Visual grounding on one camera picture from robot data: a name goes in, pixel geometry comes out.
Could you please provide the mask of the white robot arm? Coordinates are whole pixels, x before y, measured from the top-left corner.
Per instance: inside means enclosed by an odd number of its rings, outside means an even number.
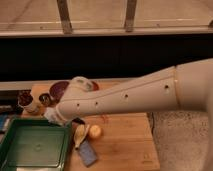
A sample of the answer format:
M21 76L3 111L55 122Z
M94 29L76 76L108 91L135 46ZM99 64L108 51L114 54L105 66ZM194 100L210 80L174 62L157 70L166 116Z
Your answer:
M97 114L204 111L209 145L203 171L213 171L213 58L172 66L116 86L85 91L72 80L56 106L63 121Z

